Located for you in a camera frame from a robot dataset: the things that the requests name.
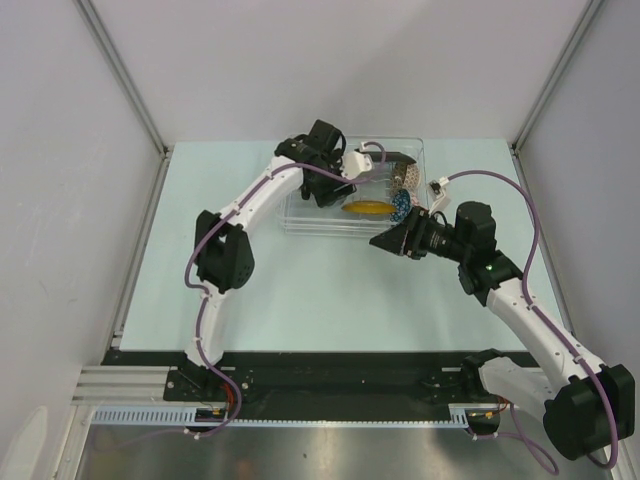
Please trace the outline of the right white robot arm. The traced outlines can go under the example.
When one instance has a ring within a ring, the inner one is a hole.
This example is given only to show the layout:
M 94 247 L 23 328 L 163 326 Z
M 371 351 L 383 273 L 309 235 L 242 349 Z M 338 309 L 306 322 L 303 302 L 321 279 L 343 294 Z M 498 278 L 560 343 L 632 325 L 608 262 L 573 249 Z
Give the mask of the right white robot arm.
M 576 460 L 610 447 L 635 431 L 635 380 L 621 364 L 607 365 L 542 308 L 524 273 L 497 247 L 489 205 L 469 201 L 452 224 L 421 207 L 370 239 L 371 246 L 419 260 L 429 254 L 458 266 L 464 292 L 502 320 L 533 357 L 540 374 L 495 349 L 465 364 L 463 393 L 473 401 L 491 394 L 540 421 L 555 449 Z

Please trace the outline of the clear wire dish rack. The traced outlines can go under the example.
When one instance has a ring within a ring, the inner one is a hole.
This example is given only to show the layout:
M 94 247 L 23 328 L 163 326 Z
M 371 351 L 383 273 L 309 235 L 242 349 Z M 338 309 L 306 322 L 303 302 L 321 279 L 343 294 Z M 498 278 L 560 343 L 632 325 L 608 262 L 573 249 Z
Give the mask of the clear wire dish rack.
M 427 207 L 424 142 L 411 137 L 374 137 L 387 159 L 379 165 L 380 150 L 371 147 L 374 167 L 368 181 L 330 207 L 320 208 L 313 199 L 294 192 L 283 200 L 277 219 L 289 234 L 368 237 L 393 226 L 413 206 Z

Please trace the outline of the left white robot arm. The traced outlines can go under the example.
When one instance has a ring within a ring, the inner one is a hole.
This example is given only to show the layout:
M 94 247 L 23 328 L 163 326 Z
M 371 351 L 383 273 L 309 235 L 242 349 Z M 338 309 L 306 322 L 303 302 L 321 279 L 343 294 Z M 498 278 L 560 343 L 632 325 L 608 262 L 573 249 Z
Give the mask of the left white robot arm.
M 216 213 L 202 211 L 196 220 L 194 250 L 185 267 L 184 283 L 198 290 L 201 303 L 195 333 L 186 350 L 194 364 L 186 387 L 197 398 L 214 397 L 228 375 L 215 367 L 221 359 L 224 307 L 229 295 L 253 274 L 252 231 L 279 202 L 295 190 L 305 199 L 327 206 L 355 190 L 342 173 L 346 137 L 335 126 L 317 120 L 311 130 L 277 145 L 258 178 Z

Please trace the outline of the blue patterned bowl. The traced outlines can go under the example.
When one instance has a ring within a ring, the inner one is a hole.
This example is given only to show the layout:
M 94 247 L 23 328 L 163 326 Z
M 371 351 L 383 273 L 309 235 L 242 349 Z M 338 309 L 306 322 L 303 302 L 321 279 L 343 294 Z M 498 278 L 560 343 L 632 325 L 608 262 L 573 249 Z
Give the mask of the blue patterned bowl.
M 391 199 L 391 205 L 395 211 L 390 214 L 390 221 L 400 223 L 413 207 L 410 192 L 406 189 L 400 189 Z

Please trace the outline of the yellow black round saucer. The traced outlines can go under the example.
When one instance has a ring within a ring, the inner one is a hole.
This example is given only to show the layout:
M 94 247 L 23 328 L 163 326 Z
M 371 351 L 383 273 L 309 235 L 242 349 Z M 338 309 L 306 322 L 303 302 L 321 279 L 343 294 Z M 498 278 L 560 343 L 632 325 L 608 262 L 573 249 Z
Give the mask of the yellow black round saucer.
M 341 209 L 359 215 L 390 215 L 394 207 L 386 202 L 374 200 L 358 200 L 344 204 Z

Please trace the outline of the brown patterned bowl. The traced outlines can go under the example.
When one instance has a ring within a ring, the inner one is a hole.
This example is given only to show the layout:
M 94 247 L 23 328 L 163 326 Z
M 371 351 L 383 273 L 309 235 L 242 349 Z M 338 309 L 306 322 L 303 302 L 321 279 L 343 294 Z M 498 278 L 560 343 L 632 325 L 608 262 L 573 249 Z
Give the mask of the brown patterned bowl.
M 421 183 L 421 172 L 416 164 L 397 163 L 391 172 L 390 194 L 400 190 L 415 192 Z

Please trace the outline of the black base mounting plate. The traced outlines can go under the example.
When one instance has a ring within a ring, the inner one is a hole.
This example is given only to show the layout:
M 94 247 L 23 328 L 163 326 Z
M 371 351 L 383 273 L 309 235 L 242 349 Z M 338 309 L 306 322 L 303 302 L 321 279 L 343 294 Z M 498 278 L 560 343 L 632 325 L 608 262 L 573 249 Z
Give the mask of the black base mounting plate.
M 486 403 L 499 414 L 506 394 L 479 379 L 481 361 L 500 351 L 227 352 L 219 382 L 177 351 L 108 351 L 102 363 L 165 367 L 162 398 L 213 407 L 219 418 L 237 407 L 248 421 L 411 422 L 445 420 L 451 405 Z

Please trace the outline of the black floral square plate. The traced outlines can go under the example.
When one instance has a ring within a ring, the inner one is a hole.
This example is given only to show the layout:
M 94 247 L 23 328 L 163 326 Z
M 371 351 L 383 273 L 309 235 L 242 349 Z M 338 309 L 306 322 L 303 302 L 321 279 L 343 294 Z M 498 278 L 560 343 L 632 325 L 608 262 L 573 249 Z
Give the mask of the black floral square plate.
M 385 153 L 385 162 L 411 165 L 416 163 L 416 159 L 404 152 L 387 151 Z

